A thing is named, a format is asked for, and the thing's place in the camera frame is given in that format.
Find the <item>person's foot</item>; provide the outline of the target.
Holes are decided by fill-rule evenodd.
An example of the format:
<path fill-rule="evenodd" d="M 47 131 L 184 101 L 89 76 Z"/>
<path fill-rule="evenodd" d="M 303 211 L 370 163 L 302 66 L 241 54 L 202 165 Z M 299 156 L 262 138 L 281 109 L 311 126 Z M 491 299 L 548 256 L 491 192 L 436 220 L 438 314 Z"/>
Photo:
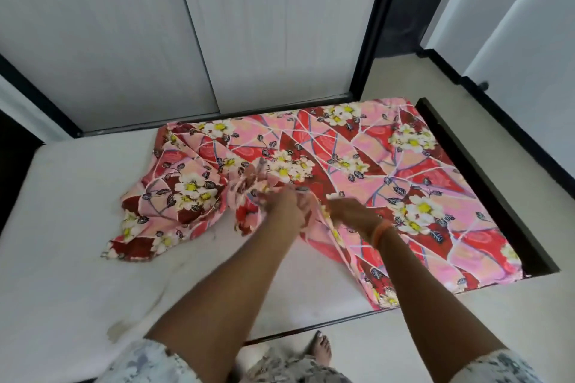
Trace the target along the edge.
<path fill-rule="evenodd" d="M 304 355 L 313 358 L 321 366 L 330 366 L 333 355 L 328 337 L 320 330 L 316 331 Z"/>

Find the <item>pink red floral bedsheet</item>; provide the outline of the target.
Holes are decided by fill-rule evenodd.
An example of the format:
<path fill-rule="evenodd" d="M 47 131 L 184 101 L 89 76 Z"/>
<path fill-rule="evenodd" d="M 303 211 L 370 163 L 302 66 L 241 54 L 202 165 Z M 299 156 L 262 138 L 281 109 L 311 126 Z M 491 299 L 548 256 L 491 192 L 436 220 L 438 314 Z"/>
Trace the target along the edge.
<path fill-rule="evenodd" d="M 260 193 L 285 185 L 315 197 L 301 239 L 345 265 L 374 309 L 398 307 L 397 294 L 377 250 L 352 228 L 334 227 L 330 198 L 355 198 L 393 223 L 452 293 L 525 276 L 494 217 L 404 98 L 162 126 L 146 174 L 121 199 L 121 234 L 102 257 L 152 260 L 227 210 L 234 230 L 249 235 L 263 219 Z"/>

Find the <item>white sliding wardrobe door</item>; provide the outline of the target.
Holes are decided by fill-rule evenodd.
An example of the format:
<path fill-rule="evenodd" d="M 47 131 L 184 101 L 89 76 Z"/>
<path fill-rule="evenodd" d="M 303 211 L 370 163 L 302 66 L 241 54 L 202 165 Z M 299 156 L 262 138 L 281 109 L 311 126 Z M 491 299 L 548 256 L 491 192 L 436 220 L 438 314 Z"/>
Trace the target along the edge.
<path fill-rule="evenodd" d="M 186 0 L 222 115 L 340 103 L 375 0 Z"/>
<path fill-rule="evenodd" d="M 185 0 L 0 0 L 0 55 L 86 132 L 219 112 Z"/>

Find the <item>black bed frame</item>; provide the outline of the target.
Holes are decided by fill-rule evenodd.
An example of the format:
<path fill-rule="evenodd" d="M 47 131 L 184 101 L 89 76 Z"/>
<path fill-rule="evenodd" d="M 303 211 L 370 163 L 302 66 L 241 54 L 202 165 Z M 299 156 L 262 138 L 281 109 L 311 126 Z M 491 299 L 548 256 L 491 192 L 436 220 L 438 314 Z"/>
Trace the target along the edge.
<path fill-rule="evenodd" d="M 455 167 L 470 184 L 480 202 L 518 254 L 524 278 L 542 277 L 561 271 L 552 257 L 513 210 L 494 183 L 456 137 L 427 98 L 418 99 L 415 108 L 435 135 Z"/>

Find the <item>person's right hand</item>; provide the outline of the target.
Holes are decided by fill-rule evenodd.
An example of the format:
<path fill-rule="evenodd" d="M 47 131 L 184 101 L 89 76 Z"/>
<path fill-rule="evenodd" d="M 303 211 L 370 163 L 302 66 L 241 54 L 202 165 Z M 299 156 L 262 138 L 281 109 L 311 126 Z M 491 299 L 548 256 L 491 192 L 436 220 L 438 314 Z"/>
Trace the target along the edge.
<path fill-rule="evenodd" d="M 370 235 L 382 220 L 376 212 L 361 204 L 357 199 L 351 199 L 351 214 L 348 222 L 332 222 L 334 227 L 344 226 L 357 232 L 360 237 L 370 243 Z"/>

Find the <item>person's right forearm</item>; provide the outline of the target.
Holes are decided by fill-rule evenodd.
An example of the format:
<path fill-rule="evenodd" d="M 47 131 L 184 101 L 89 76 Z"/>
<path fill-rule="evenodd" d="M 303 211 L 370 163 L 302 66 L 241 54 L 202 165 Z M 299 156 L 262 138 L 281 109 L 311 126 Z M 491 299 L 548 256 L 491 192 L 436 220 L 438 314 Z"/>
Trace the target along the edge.
<path fill-rule="evenodd" d="M 396 291 L 409 333 L 434 383 L 449 381 L 465 365 L 506 346 L 444 287 L 395 229 L 378 252 Z"/>

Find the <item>white mattress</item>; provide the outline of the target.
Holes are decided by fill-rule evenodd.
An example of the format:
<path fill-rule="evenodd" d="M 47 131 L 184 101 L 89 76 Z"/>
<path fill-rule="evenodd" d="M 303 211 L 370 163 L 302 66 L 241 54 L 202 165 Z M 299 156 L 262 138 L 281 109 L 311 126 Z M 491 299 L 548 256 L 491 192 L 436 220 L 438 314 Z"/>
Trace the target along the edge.
<path fill-rule="evenodd" d="M 151 262 L 101 256 L 119 235 L 119 198 L 145 173 L 152 130 L 50 143 L 35 154 L 0 237 L 0 383 L 99 376 L 173 304 L 246 241 L 234 216 Z M 301 350 L 317 329 L 335 368 L 362 381 L 377 324 L 342 264 L 298 240 L 279 268 L 249 341 L 247 370 L 271 346 Z"/>

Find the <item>person's floral patterned clothing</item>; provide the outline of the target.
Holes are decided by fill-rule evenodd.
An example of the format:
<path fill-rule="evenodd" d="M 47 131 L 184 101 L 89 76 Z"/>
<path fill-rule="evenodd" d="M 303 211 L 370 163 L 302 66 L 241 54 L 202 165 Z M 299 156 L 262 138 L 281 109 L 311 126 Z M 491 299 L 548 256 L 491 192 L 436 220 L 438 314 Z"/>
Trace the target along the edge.
<path fill-rule="evenodd" d="M 131 343 L 94 383 L 204 383 L 196 371 L 162 343 Z M 269 349 L 240 383 L 352 383 L 311 355 L 284 356 Z M 497 350 L 465 365 L 449 383 L 543 383 L 534 369 L 511 350 Z"/>

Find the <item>orange wrist thread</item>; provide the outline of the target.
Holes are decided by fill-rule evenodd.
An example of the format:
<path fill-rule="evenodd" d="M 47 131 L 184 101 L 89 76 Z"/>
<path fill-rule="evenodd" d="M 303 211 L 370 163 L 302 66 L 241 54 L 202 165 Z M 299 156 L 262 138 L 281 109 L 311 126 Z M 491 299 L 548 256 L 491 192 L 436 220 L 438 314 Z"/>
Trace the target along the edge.
<path fill-rule="evenodd" d="M 370 245 L 378 250 L 379 242 L 385 236 L 385 234 L 394 229 L 394 224 L 389 220 L 382 219 L 377 226 L 373 229 L 370 235 Z"/>

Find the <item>person's left hand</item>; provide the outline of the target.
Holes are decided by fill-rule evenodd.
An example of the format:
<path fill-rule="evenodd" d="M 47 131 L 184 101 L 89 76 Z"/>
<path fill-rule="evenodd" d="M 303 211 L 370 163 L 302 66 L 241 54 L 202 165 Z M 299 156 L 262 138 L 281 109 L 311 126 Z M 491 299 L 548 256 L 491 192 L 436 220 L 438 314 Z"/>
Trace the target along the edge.
<path fill-rule="evenodd" d="M 284 186 L 278 191 L 260 192 L 258 200 L 266 213 L 265 221 L 273 230 L 292 238 L 306 227 L 312 215 L 308 194 L 293 186 Z"/>

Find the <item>person's left forearm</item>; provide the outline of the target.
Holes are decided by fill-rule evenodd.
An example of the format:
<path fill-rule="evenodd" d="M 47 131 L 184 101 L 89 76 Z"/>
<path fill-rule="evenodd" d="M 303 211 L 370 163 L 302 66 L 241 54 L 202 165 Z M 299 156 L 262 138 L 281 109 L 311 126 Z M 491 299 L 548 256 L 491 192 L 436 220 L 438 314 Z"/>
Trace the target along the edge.
<path fill-rule="evenodd" d="M 299 227 L 266 219 L 226 262 L 195 285 L 146 335 L 197 372 L 231 368 Z"/>

